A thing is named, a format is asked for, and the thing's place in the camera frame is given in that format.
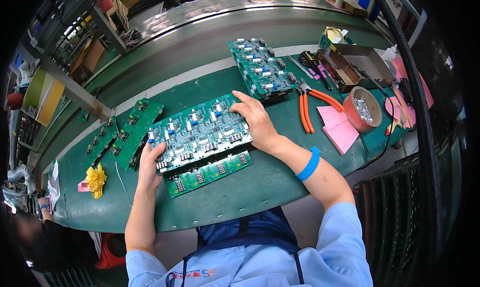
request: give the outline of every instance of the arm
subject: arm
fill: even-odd
[[[230,112],[242,114],[250,128],[253,146],[271,154],[285,163],[297,175],[308,164],[312,153],[296,145],[287,137],[279,135],[263,105],[256,99],[233,91],[242,103],[233,104]],[[324,159],[320,159],[313,174],[303,181],[312,196],[320,201],[325,210],[338,202],[355,204],[353,194],[344,177]]]
[[[38,203],[40,205],[41,204],[47,205],[47,200],[44,197],[42,197],[42,198],[38,199]],[[55,222],[52,218],[52,215],[50,215],[47,208],[42,208],[41,211],[42,211],[43,220],[50,220],[51,222]]]
[[[163,177],[157,175],[155,159],[164,151],[165,143],[161,143],[153,150],[150,149],[150,144],[147,143],[141,152],[137,189],[125,228],[127,252],[139,249],[155,255],[155,225],[153,217],[157,189]]]

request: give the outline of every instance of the white wire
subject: white wire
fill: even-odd
[[[117,161],[115,161],[115,168],[117,169],[117,175],[118,175],[118,178],[120,179],[121,185],[123,186],[123,190],[125,190],[125,193],[128,196],[128,203],[132,207],[132,204],[131,204],[131,201],[130,201],[130,194],[128,194],[127,189],[125,188],[125,185],[123,184],[122,178],[120,177],[119,168],[117,167]]]

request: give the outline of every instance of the person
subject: person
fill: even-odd
[[[44,223],[33,213],[16,214],[12,231],[23,256],[39,271],[59,272],[86,267],[99,259],[99,246],[87,231],[55,223],[47,210],[45,198],[38,200]]]
[[[167,271],[154,252],[154,210],[162,180],[155,159],[164,152],[165,144],[153,149],[145,146],[125,228],[129,286],[373,285],[362,227],[344,177],[319,158],[316,148],[306,150],[278,134],[258,100],[232,93],[241,103],[233,104],[230,112],[245,117],[252,145],[284,162],[322,203],[325,214],[316,248],[298,248],[277,207],[197,228],[197,251]]]

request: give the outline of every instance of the navy blue apron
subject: navy blue apron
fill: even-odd
[[[197,250],[183,258],[181,287],[184,287],[185,284],[187,262],[194,255],[208,250],[248,245],[273,245],[293,254],[297,265],[298,279],[300,284],[304,284],[297,238],[280,207],[218,224],[201,226],[197,228],[197,234]],[[165,285],[173,287],[174,284],[175,274],[171,272],[165,278]]]

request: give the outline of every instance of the person in black clothing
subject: person in black clothing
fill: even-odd
[[[40,271],[59,272],[64,269],[90,266],[99,256],[95,243],[87,231],[79,231],[56,224],[45,199],[39,199],[45,223],[32,213],[13,217],[13,232],[25,258]]]

